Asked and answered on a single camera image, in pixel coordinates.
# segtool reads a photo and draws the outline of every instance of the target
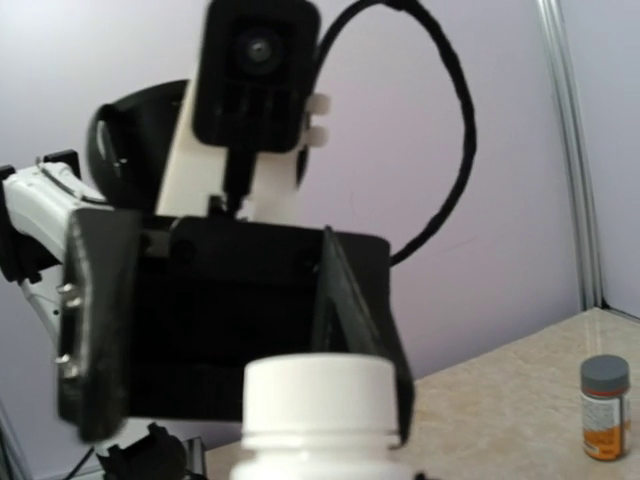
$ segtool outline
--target small medicine bottle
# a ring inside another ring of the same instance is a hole
[[[591,458],[617,460],[631,447],[629,364],[597,355],[580,368],[584,451]]]
[[[413,480],[397,446],[393,364],[364,355],[305,354],[245,370],[242,446],[255,457],[231,480]]]

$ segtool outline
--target gray bottle cap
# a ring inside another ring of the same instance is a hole
[[[616,355],[597,355],[580,368],[582,390],[609,393],[629,388],[629,364]]]

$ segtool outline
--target metal pole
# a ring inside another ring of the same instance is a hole
[[[598,229],[578,92],[559,0],[538,0],[556,110],[562,130],[576,242],[580,300],[584,310],[602,307]]]

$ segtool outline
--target white clip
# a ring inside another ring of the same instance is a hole
[[[307,113],[311,115],[327,115],[331,110],[331,97],[324,93],[314,93],[307,101]]]
[[[329,141],[329,131],[324,127],[311,127],[307,130],[307,145],[312,148],[324,147]]]

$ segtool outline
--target camera lens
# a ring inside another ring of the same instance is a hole
[[[266,38],[255,38],[247,46],[247,56],[254,62],[267,62],[272,55],[273,47]]]
[[[281,37],[270,29],[253,28],[238,37],[236,61],[240,70],[249,75],[269,75],[284,59]]]

